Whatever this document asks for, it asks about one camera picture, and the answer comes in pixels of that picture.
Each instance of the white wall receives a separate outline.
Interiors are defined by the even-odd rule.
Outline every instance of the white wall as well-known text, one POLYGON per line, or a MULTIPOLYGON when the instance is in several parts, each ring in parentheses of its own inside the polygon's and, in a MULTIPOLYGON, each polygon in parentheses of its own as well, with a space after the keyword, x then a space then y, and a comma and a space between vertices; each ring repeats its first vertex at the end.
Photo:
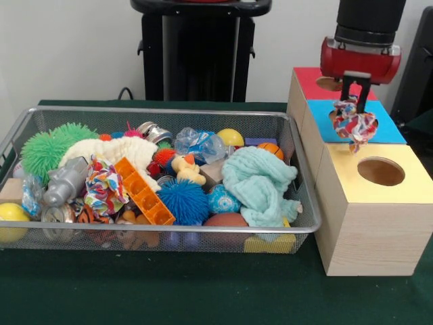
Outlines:
MULTIPOLYGON (((321 42, 336 27, 338 3, 274 0, 272 11, 256 18, 248 101, 287 101, 292 67, 319 65, 321 42)), ((405 58, 429 4, 407 0, 396 38, 405 58)), ((0 0, 0 106, 6 117, 0 135, 40 99, 109 100, 123 86, 144 98, 140 39, 141 14, 127 0, 0 0)), ((387 109, 398 82, 376 89, 387 109)))

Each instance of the wire mesh basket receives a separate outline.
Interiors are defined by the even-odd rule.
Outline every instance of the wire mesh basket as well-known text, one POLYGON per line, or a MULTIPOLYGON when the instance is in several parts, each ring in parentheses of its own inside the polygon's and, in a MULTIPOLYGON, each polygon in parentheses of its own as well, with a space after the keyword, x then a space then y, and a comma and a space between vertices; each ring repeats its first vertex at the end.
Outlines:
POLYGON ((82 123, 100 133, 124 130, 127 121, 140 125, 154 121, 177 134, 184 127, 219 131, 238 130, 244 137, 275 138, 285 162, 298 167, 285 198, 299 200, 304 211, 291 227, 204 227, 157 225, 95 225, 0 221, 2 232, 25 232, 0 248, 65 250, 195 251, 233 253, 295 253, 308 234, 321 225, 312 177, 291 117, 274 112, 227 112, 128 108, 37 107, 23 112, 0 145, 0 181, 12 176, 24 143, 40 131, 67 122, 82 123))

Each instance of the orange lego brick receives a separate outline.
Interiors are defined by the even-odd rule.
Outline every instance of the orange lego brick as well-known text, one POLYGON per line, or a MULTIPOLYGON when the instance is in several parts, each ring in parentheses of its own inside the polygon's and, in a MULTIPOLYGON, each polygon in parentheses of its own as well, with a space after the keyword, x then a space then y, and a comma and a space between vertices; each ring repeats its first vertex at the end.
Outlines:
POLYGON ((123 178, 123 186, 131 200, 151 225, 172 225, 176 221, 160 198, 151 190, 127 158, 114 165, 123 178))

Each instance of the towel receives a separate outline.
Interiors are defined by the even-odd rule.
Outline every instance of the towel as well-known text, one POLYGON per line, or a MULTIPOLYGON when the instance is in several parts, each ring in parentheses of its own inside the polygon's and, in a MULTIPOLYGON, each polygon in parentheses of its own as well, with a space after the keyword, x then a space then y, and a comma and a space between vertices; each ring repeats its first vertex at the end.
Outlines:
POLYGON ((297 218, 300 202, 285 200, 283 195, 298 170, 274 154, 241 148, 226 160, 222 174, 225 188, 242 203, 241 214, 249 226, 283 227, 284 217, 289 222, 297 218))

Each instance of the blue ball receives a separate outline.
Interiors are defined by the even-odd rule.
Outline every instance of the blue ball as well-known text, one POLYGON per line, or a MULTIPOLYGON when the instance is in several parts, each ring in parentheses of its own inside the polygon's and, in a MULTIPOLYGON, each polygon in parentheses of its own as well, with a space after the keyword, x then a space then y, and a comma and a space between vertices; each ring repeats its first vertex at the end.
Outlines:
POLYGON ((210 190, 208 201, 211 213, 237 213, 241 209, 241 202, 221 184, 210 190))
POLYGON ((208 198, 196 183, 174 179, 157 194, 175 216, 175 225, 202 225, 209 217, 208 198))
POLYGON ((111 138, 112 139, 119 139, 119 138, 123 137, 123 135, 124 135, 123 132, 117 131, 117 132, 111 133, 111 138))

